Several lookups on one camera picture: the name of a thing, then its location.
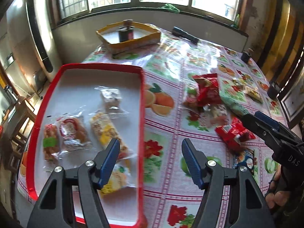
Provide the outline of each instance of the person's finger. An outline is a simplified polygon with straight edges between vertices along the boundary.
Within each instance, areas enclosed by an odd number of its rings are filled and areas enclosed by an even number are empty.
[[[275,181],[278,181],[281,176],[281,165],[278,166],[277,171],[275,172],[275,177],[273,178],[273,181],[271,181],[269,188],[275,189],[277,187],[277,183]]]
[[[268,207],[271,209],[275,206],[275,202],[274,202],[274,197],[275,195],[273,193],[269,193],[268,195],[266,195],[265,200],[267,202]]]
[[[278,191],[275,194],[273,201],[279,206],[284,206],[288,201],[289,197],[290,197],[290,191]]]

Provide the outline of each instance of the tablecloth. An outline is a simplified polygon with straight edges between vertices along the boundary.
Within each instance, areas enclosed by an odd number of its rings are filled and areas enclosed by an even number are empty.
[[[204,191],[198,189],[189,176],[181,153],[182,140],[190,138],[196,149],[223,167],[232,167],[233,161],[233,155],[214,131],[217,124],[210,122],[205,113],[195,113],[182,105],[184,89],[186,83],[192,81],[192,75],[217,73],[220,89],[250,113],[262,111],[284,125],[287,123],[279,102],[267,96],[269,83],[253,59],[245,64],[239,52],[203,40],[194,45],[155,28],[161,31],[159,44],[123,52],[114,58],[100,45],[83,62],[143,67],[147,107],[144,213],[148,227],[187,228],[192,225]],[[247,97],[233,84],[233,78],[242,78],[248,86],[256,88],[263,103]],[[233,114],[229,113],[228,117],[231,122]],[[273,172],[265,168],[272,160],[272,150],[260,138],[244,145],[255,151],[254,178],[264,194],[273,176]],[[20,192],[34,203],[26,194],[25,178],[18,179],[18,185]],[[225,186],[216,227],[224,226],[228,199],[229,187]]]

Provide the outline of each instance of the screw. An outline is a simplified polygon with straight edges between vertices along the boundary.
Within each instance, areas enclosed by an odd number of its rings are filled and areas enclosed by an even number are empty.
[[[207,162],[207,164],[208,164],[209,166],[215,166],[215,165],[216,165],[216,162],[215,162],[214,160],[209,160],[209,161]]]
[[[61,166],[57,166],[56,168],[55,168],[55,172],[61,172],[62,171],[62,167]]]
[[[94,161],[93,160],[88,160],[86,162],[86,166],[92,166],[94,164]]]
[[[247,171],[247,167],[242,165],[242,166],[240,167],[240,170],[241,170],[242,172],[245,172],[245,171]]]

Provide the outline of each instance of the red wrapper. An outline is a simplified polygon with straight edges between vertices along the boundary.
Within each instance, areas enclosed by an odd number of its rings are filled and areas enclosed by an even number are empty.
[[[231,125],[216,127],[215,132],[233,151],[242,150],[241,142],[255,139],[254,134],[246,129],[238,118],[234,118]]]
[[[199,107],[203,107],[207,104],[219,105],[222,103],[219,96],[217,74],[194,75],[192,78],[199,85],[200,94],[197,96]]]

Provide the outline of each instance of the red tray rim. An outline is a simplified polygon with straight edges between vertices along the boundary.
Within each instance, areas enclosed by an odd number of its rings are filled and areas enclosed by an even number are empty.
[[[61,76],[66,70],[69,69],[96,69],[96,70],[108,70],[108,71],[118,71],[126,73],[139,74],[141,88],[140,88],[140,111],[139,111],[139,145],[138,145],[138,220],[134,226],[121,226],[111,224],[111,228],[142,228],[146,226],[146,218],[143,214],[143,125],[144,125],[144,74],[143,69],[139,66],[134,65],[123,65],[115,63],[70,63],[63,65],[58,73],[56,74],[54,80],[49,86],[43,101],[41,103],[40,109],[37,114],[37,118],[32,130],[31,139],[28,146],[27,152],[27,167],[26,167],[26,185],[28,189],[28,195],[33,199],[37,200],[38,195],[35,190],[34,182],[34,170],[35,170],[35,154],[37,139],[42,123],[42,119],[45,114],[45,110],[48,106],[48,102],[51,99],[53,91],[57,86]],[[76,217],[76,221],[85,224],[85,220],[80,217]]]

